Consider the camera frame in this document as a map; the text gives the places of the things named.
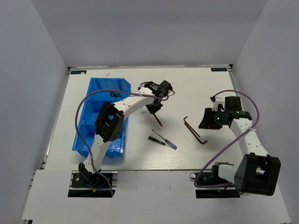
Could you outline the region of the long brown hex key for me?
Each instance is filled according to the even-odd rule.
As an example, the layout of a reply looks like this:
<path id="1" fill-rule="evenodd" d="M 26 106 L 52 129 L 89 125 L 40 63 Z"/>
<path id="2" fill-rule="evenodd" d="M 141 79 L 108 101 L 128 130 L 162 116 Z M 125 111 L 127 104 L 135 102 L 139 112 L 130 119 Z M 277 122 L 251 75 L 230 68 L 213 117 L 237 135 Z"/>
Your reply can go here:
<path id="1" fill-rule="evenodd" d="M 161 123 L 161 121 L 158 119 L 158 117 L 156 116 L 156 114 L 153 114 L 155 120 L 158 122 L 158 124 L 163 127 L 163 124 Z"/>

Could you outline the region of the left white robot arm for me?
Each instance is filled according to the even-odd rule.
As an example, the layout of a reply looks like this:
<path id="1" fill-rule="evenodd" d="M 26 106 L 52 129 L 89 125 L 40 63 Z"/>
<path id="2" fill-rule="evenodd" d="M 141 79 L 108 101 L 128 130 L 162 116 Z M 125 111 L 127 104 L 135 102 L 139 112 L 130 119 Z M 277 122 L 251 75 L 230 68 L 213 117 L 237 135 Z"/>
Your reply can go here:
<path id="1" fill-rule="evenodd" d="M 129 96 L 115 103 L 105 102 L 95 121 L 95 135 L 92 146 L 89 146 L 78 129 L 75 128 L 78 136 L 87 146 L 89 155 L 79 166 L 83 174 L 83 181 L 88 186 L 98 183 L 102 161 L 110 144 L 122 134 L 123 123 L 131 114 L 142 107 L 146 107 L 150 114 L 154 115 L 162 108 L 162 101 L 168 100 L 169 94 L 173 92 L 171 84 L 164 80 L 160 84 L 152 81 L 144 82 L 138 87 L 136 93 L 129 92 Z"/>

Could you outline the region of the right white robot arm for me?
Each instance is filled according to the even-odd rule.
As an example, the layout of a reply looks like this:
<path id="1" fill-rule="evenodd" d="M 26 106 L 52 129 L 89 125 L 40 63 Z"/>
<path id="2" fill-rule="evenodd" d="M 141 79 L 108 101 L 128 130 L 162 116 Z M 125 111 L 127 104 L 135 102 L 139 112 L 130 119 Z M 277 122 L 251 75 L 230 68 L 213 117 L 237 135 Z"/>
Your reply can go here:
<path id="1" fill-rule="evenodd" d="M 271 156 L 260 142 L 249 112 L 243 111 L 240 97 L 211 97 L 200 129 L 219 130 L 228 126 L 236 137 L 243 158 L 237 164 L 217 162 L 211 173 L 196 176 L 198 188 L 221 188 L 233 185 L 239 193 L 271 196 L 275 192 L 281 168 L 280 159 Z"/>

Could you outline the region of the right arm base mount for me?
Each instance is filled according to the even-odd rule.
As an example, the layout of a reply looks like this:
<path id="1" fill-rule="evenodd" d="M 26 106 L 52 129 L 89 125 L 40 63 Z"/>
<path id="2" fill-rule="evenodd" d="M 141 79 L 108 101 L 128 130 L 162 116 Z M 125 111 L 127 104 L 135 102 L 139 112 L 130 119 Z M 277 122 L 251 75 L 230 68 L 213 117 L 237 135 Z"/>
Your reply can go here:
<path id="1" fill-rule="evenodd" d="M 204 172 L 203 175 L 198 179 L 197 185 L 199 186 L 208 186 L 208 185 L 219 185 L 219 184 L 226 184 L 228 183 L 226 180 L 221 179 L 219 177 L 214 177 L 211 171 Z M 228 186 L 224 187 L 217 187 L 217 188 L 202 188 L 207 190 L 217 190 L 218 192 L 222 192 L 227 190 L 228 188 L 234 188 L 233 184 L 229 184 Z"/>

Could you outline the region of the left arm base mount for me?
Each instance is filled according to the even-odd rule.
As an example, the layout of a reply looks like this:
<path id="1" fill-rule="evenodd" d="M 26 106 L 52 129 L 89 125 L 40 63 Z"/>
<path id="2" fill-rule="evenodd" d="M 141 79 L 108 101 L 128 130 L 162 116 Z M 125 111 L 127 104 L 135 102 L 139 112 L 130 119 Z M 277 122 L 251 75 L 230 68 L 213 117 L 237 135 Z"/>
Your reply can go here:
<path id="1" fill-rule="evenodd" d="M 117 184 L 116 171 L 99 171 L 92 173 L 83 163 L 78 165 L 78 171 L 73 171 L 69 190 L 113 190 Z"/>

